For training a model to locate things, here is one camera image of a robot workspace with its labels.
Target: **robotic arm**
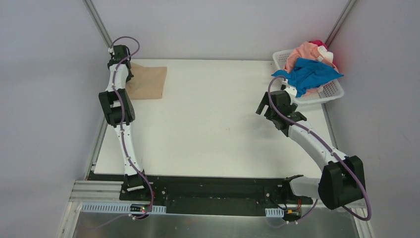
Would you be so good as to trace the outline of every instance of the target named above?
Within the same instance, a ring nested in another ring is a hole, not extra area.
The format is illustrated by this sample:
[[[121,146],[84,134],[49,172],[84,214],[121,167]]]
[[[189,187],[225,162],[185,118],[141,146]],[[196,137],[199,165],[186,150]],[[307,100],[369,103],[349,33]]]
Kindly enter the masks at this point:
[[[111,59],[108,63],[108,68],[111,72],[109,77],[109,84],[105,92],[99,94],[99,101],[101,102],[102,110],[105,114],[106,122],[114,127],[118,136],[119,144],[121,146],[122,157],[124,160],[124,183],[122,188],[126,191],[133,191],[144,188],[143,179],[137,174],[136,170],[131,166],[128,159],[130,158],[137,170],[144,174],[142,161],[136,158],[134,151],[131,126],[135,119],[134,109],[125,91],[125,83],[128,82],[133,75],[131,74],[131,58],[123,61],[119,66],[118,63],[130,55],[128,47],[124,45],[117,45],[110,48],[109,53]],[[123,105],[120,104],[114,88],[121,96]],[[121,125],[122,108],[124,109],[124,121]],[[124,140],[122,140],[121,133],[124,132]]]
[[[297,104],[291,103],[290,96],[286,91],[271,92],[271,99],[281,114],[294,122],[299,122],[300,125],[314,132],[306,117],[295,111]],[[267,92],[257,109],[257,114],[260,115],[267,105],[268,109],[264,114],[265,118],[272,121],[275,127],[287,137],[296,141],[322,170],[321,179],[304,176],[293,178],[290,181],[290,187],[294,195],[319,198],[329,209],[336,209],[363,198],[362,191],[355,180],[337,161],[333,153],[342,158],[343,162],[365,187],[363,163],[357,156],[348,157],[332,146],[330,147],[333,148],[333,152],[330,153],[311,133],[279,116],[270,105]]]

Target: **red cloth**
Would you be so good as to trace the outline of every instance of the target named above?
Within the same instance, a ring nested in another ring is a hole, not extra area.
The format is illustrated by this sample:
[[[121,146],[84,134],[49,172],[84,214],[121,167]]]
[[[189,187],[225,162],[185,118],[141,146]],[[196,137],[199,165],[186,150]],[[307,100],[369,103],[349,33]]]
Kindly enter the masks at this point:
[[[326,45],[326,44],[324,44],[324,42],[322,42],[321,40],[313,40],[313,41],[309,41],[309,43],[315,44],[315,45],[317,45],[317,46],[324,46],[324,47],[328,50],[327,45]]]

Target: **blue cloth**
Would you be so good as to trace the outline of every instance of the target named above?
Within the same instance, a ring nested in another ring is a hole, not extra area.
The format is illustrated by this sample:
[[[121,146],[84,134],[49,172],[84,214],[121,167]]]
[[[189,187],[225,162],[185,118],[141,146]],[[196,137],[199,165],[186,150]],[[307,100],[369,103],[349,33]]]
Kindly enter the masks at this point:
[[[283,75],[288,79],[288,84],[296,88],[296,97],[306,93],[307,89],[318,88],[329,81],[343,76],[333,69],[333,67],[311,59],[298,58],[292,71],[287,73],[278,70],[271,76]]]

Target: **gray wall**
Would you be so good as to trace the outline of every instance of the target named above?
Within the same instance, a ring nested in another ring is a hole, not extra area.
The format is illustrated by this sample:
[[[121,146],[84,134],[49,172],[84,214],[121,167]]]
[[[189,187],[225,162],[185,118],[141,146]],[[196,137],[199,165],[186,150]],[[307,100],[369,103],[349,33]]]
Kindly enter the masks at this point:
[[[106,46],[81,0],[3,0],[0,29],[0,236],[55,237],[101,118]]]
[[[276,51],[325,40],[347,0],[93,2],[112,39],[140,41],[136,58],[271,60]]]
[[[420,234],[419,10],[361,0],[331,47],[346,94],[328,112],[340,150],[364,162],[379,238]]]

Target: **pile of clothes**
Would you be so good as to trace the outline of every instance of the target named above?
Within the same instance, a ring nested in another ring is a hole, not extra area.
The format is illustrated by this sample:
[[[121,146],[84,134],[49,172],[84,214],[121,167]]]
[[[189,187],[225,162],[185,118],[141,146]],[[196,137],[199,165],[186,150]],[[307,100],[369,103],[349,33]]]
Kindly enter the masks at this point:
[[[272,76],[283,75],[295,87],[296,97],[321,92],[332,80],[343,76],[333,61],[334,54],[320,40],[304,42],[287,58],[284,70]]]

